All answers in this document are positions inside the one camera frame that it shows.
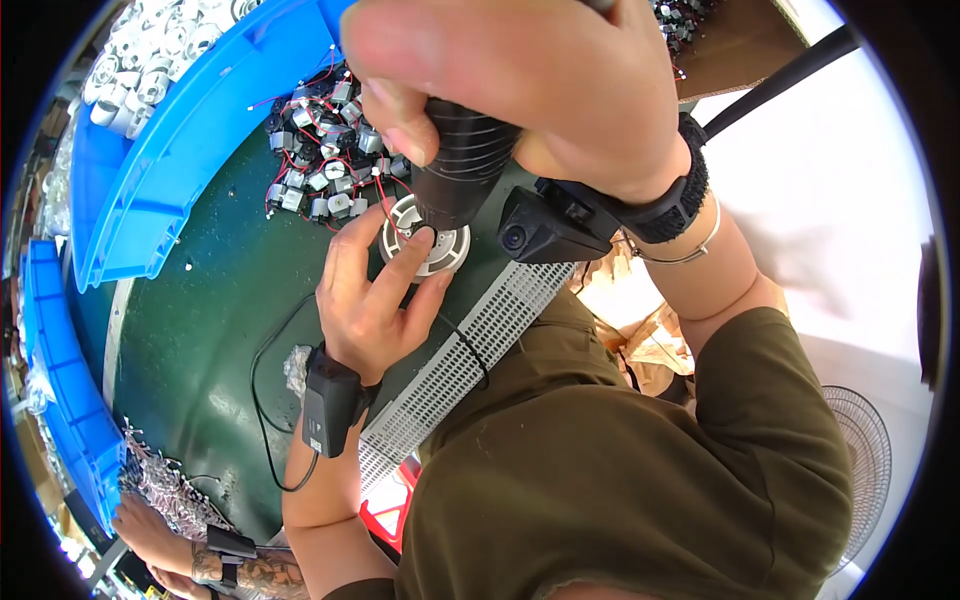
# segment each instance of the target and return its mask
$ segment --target green workbench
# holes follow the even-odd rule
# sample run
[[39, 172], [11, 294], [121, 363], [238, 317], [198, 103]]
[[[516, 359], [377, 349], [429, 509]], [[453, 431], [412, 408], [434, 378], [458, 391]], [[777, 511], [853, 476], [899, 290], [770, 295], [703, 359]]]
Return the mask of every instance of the green workbench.
[[[332, 235], [293, 213], [264, 218], [263, 197], [277, 166], [266, 135], [252, 133], [193, 206], [160, 276], [133, 283], [113, 401], [115, 416], [130, 418], [144, 430], [147, 444], [181, 460], [188, 476], [219, 477], [219, 483], [201, 479], [195, 485], [241, 532], [260, 542], [280, 527], [280, 491], [249, 392], [251, 360], [282, 317], [317, 286]], [[471, 225], [467, 261], [442, 309], [452, 322], [466, 316], [508, 264], [493, 233], [509, 191], [533, 181], [512, 165]], [[366, 189], [375, 196], [372, 186]], [[373, 277], [383, 266], [376, 246], [370, 264]], [[374, 414], [451, 333], [441, 320], [434, 323], [429, 340], [387, 373]], [[285, 387], [284, 359], [294, 345], [316, 346], [322, 338], [316, 308], [308, 302], [264, 354], [257, 393], [278, 424], [292, 426], [300, 410]], [[290, 436], [269, 426], [268, 432], [282, 473]]]

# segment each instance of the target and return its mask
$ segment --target hand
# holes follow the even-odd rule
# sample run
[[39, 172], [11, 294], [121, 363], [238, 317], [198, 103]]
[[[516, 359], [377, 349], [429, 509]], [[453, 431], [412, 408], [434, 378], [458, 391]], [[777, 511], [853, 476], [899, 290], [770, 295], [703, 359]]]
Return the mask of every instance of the hand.
[[111, 521], [120, 539], [143, 560], [165, 571], [189, 575], [193, 544], [167, 527], [160, 513], [139, 497], [124, 493]]
[[186, 575], [171, 573], [161, 568], [156, 568], [152, 564], [147, 564], [154, 579], [167, 588], [168, 591], [175, 593], [184, 600], [210, 600], [213, 594], [210, 590], [193, 581]]
[[360, 373], [365, 386], [379, 382], [396, 361], [426, 341], [453, 277], [446, 270], [428, 277], [407, 309], [399, 308], [433, 248], [433, 229], [421, 228], [376, 281], [367, 281], [368, 247], [385, 219], [381, 206], [371, 206], [333, 236], [317, 286], [326, 354]]
[[341, 36], [364, 115], [422, 166], [437, 153], [427, 95], [514, 123], [525, 169], [625, 202], [689, 172], [669, 53], [647, 0], [605, 18], [576, 0], [359, 0]]

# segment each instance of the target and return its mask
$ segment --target olive green shirt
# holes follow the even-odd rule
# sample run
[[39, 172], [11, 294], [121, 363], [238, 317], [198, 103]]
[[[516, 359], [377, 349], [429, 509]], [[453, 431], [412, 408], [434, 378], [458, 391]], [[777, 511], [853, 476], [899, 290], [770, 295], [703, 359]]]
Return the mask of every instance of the olive green shirt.
[[850, 459], [779, 311], [709, 339], [696, 420], [617, 380], [592, 332], [541, 325], [421, 449], [396, 579], [326, 598], [528, 600], [572, 581], [665, 600], [816, 595], [850, 531]]

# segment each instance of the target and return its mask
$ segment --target blue plastic bin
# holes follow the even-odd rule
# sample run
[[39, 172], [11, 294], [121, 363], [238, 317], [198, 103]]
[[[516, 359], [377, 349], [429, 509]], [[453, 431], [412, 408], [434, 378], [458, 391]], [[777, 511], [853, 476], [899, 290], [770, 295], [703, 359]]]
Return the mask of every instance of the blue plastic bin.
[[22, 272], [24, 327], [39, 346], [55, 402], [43, 417], [80, 496], [108, 534], [120, 502], [117, 476], [127, 458], [123, 435], [97, 392], [70, 321], [57, 246], [32, 240]]
[[193, 203], [270, 112], [270, 103], [247, 107], [325, 68], [351, 3], [267, 0], [171, 87], [135, 143], [92, 124], [89, 108], [81, 111], [70, 175], [81, 293], [102, 281], [159, 275]]

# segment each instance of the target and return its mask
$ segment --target metal grille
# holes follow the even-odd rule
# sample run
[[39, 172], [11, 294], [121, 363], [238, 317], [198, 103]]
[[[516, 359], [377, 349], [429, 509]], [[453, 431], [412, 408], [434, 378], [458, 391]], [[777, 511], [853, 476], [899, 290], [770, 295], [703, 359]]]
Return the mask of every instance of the metal grille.
[[853, 560], [874, 532], [890, 489], [890, 437], [867, 398], [841, 386], [824, 386], [824, 398], [843, 432], [853, 471], [853, 525], [836, 573]]
[[[491, 368], [573, 273], [572, 263], [511, 262], [458, 324]], [[456, 333], [360, 436], [364, 497], [410, 456], [483, 377]]]

